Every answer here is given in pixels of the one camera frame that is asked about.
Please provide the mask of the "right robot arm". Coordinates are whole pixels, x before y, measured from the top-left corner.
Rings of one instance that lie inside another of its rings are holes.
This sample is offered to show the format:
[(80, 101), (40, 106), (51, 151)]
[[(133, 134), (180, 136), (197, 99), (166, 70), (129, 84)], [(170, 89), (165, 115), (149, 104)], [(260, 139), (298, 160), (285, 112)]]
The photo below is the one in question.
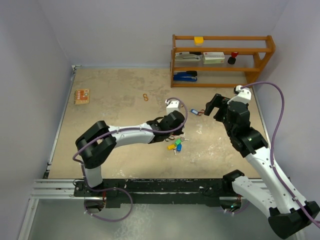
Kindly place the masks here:
[(245, 197), (268, 219), (274, 233), (285, 240), (309, 226), (320, 212), (315, 201), (294, 187), (275, 159), (261, 133), (251, 127), (248, 109), (251, 93), (244, 91), (233, 98), (215, 94), (205, 105), (204, 115), (214, 108), (214, 119), (223, 123), (232, 146), (256, 170), (267, 190), (256, 186), (239, 170), (223, 176), (222, 190), (228, 196)]

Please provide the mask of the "green tag key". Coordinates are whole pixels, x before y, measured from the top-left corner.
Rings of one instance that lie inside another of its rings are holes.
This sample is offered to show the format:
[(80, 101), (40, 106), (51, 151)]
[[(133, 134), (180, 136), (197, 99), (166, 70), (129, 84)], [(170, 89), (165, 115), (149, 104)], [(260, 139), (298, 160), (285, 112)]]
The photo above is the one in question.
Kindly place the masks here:
[(174, 142), (174, 145), (175, 146), (178, 146), (178, 145), (181, 145), (182, 142), (189, 142), (190, 140), (185, 138), (185, 137), (180, 137), (180, 138), (177, 138)]

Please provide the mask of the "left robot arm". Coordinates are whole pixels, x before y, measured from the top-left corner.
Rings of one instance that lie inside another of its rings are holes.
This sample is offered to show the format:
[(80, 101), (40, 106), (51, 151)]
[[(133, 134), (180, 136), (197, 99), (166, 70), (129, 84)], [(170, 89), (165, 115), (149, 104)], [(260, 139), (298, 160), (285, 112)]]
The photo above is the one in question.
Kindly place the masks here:
[(101, 166), (115, 148), (133, 144), (163, 142), (171, 135), (183, 134), (187, 117), (178, 110), (135, 126), (109, 126), (97, 121), (76, 141), (77, 153), (73, 160), (81, 164), (85, 190), (91, 196), (103, 191)]

